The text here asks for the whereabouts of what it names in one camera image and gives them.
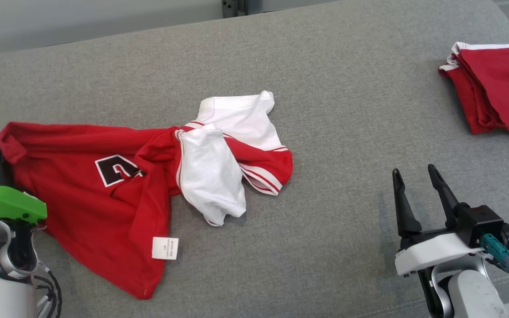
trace green plastic part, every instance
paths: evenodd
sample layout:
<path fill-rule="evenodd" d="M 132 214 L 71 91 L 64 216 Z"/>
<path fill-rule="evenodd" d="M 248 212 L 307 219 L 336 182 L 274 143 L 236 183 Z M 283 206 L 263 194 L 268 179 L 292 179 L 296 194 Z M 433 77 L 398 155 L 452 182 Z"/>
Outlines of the green plastic part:
<path fill-rule="evenodd" d="M 0 185 L 0 218 L 37 224 L 46 219 L 46 203 L 16 189 Z"/>

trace clothing tag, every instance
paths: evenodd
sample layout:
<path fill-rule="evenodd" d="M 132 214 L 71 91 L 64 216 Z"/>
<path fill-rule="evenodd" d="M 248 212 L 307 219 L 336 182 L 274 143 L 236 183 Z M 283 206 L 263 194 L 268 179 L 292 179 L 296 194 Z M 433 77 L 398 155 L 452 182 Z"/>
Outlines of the clothing tag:
<path fill-rule="evenodd" d="M 176 238 L 152 238 L 152 258 L 157 260 L 175 260 L 178 254 Z"/>

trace teal connector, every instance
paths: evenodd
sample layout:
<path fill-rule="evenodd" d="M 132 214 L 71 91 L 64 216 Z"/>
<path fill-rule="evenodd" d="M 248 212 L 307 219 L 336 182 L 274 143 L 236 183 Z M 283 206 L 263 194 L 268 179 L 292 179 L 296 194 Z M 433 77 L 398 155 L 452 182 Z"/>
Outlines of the teal connector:
<path fill-rule="evenodd" d="M 480 240 L 480 246 L 484 248 L 488 254 L 496 258 L 497 261 L 501 261 L 509 256 L 509 250 L 492 234 L 484 234 Z"/>

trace gray wall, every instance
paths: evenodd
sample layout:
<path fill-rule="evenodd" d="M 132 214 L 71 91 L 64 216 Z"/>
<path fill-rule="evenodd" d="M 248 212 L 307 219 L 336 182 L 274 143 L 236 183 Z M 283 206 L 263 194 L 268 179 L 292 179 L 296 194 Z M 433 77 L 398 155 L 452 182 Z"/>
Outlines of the gray wall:
<path fill-rule="evenodd" d="M 222 17 L 220 0 L 0 0 L 0 52 Z"/>

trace white sleeve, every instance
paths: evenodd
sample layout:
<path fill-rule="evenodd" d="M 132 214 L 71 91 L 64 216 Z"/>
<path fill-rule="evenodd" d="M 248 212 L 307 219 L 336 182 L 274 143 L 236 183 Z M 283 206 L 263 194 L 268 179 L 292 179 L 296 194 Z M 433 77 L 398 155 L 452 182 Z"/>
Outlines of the white sleeve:
<path fill-rule="evenodd" d="M 186 200 L 213 226 L 222 226 L 225 215 L 243 215 L 247 209 L 243 173 L 222 131 L 208 124 L 180 131 L 177 137 L 182 159 L 176 181 Z"/>

